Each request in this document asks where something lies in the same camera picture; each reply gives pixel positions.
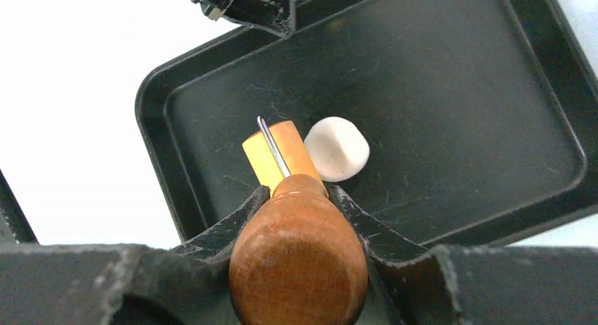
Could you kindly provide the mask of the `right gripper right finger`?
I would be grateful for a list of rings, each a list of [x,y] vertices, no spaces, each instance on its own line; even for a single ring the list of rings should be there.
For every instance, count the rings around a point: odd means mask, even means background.
[[[390,324],[596,324],[594,247],[425,247],[384,225],[340,186],[331,201],[364,248]]]

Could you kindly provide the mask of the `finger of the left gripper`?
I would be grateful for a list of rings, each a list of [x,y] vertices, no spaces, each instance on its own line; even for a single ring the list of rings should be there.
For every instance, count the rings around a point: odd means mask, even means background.
[[[296,31],[295,0],[191,0],[204,16],[221,18],[244,27],[264,30],[280,38]]]

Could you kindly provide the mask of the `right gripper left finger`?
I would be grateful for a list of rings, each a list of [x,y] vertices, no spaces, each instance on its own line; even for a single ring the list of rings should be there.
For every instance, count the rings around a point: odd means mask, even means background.
[[[2,324],[238,324],[228,264],[242,227],[269,199],[170,250],[146,245],[1,246]]]

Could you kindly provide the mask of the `wooden dough roller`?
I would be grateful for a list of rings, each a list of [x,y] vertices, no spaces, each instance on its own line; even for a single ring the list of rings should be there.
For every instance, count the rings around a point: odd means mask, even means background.
[[[292,121],[259,130],[243,149],[267,201],[242,227],[228,267],[242,324],[354,324],[368,269],[359,237],[331,201]]]

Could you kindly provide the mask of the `white dough ball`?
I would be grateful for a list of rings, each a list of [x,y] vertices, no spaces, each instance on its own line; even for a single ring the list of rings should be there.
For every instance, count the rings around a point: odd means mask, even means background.
[[[348,119],[330,116],[316,122],[304,145],[320,178],[337,183],[356,176],[370,157],[370,146]]]

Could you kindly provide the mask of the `black baking tray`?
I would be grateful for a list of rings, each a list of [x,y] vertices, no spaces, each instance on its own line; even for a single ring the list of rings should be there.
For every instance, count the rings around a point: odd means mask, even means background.
[[[501,244],[597,212],[597,78],[557,0],[300,0],[154,69],[135,115],[180,237],[254,190],[256,118],[352,121],[342,188],[422,245]]]

